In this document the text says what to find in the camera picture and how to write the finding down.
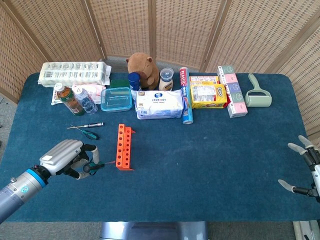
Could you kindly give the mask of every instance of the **floor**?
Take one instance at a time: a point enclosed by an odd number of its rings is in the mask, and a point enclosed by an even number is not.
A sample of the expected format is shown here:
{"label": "floor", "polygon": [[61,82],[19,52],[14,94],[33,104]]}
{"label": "floor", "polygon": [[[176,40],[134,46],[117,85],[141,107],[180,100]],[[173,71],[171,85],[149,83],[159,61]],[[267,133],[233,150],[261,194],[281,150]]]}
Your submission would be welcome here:
{"label": "floor", "polygon": [[[112,72],[127,72],[124,58],[110,57],[106,63],[112,66]],[[180,68],[177,65],[160,62],[158,67],[159,69],[171,67],[175,72],[178,72]],[[2,142],[0,164],[15,112],[16,106],[0,96],[0,141]],[[99,239],[100,228],[100,222],[4,222],[0,225],[0,240],[97,240]],[[295,239],[292,222],[210,222],[208,228],[210,240]],[[134,239],[143,240],[141,237],[135,237]]]}

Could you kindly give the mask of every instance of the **small bottle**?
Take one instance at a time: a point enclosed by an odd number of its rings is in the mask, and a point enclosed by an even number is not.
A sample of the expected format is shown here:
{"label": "small bottle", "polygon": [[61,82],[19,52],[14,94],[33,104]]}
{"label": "small bottle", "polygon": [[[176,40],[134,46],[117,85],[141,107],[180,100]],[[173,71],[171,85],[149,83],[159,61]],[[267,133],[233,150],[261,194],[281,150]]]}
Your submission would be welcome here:
{"label": "small bottle", "polygon": [[174,87],[174,81],[172,80],[173,76],[174,70],[170,67],[166,67],[160,71],[160,91],[172,91],[172,88]]}
{"label": "small bottle", "polygon": [[66,105],[66,107],[76,116],[85,114],[85,110],[77,102],[74,92],[71,88],[64,86],[58,82],[54,85],[54,90],[57,91],[57,96]]}
{"label": "small bottle", "polygon": [[92,100],[88,92],[82,87],[77,86],[75,88],[74,96],[87,114],[95,114],[98,111],[97,105]]}

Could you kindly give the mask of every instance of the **teddy bear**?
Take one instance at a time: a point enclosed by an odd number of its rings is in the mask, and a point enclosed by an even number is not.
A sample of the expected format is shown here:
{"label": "teddy bear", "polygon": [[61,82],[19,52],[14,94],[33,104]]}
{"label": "teddy bear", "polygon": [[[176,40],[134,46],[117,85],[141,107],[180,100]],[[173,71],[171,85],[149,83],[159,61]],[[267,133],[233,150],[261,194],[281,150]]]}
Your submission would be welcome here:
{"label": "teddy bear", "polygon": [[154,90],[159,83],[159,69],[152,57],[143,52],[136,52],[126,59],[129,73],[140,75],[140,85],[142,88]]}

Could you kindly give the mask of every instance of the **blue felt tablecloth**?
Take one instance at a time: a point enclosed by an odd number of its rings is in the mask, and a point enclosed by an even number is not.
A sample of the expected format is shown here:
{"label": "blue felt tablecloth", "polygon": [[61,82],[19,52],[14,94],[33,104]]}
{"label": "blue felt tablecloth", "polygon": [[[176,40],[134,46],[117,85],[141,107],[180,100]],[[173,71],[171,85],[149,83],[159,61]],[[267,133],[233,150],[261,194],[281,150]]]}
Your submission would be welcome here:
{"label": "blue felt tablecloth", "polygon": [[[104,162],[116,159],[118,124],[132,127],[131,166],[113,164],[92,177],[51,177],[49,185],[8,221],[302,221],[317,219],[314,198],[293,194],[278,184],[309,187],[312,176],[303,159],[287,147],[305,135],[290,80],[281,74],[256,74],[270,91],[272,105],[249,108],[229,118],[227,109],[194,109],[194,124],[180,118],[138,120],[126,112],[73,116],[51,106],[52,88],[25,82],[0,166],[0,186],[9,183],[64,139],[95,144]],[[248,74],[237,74],[243,95],[252,89]],[[110,78],[127,79],[125,73]],[[175,89],[179,74],[174,74]],[[87,139],[70,124],[105,122]]]}

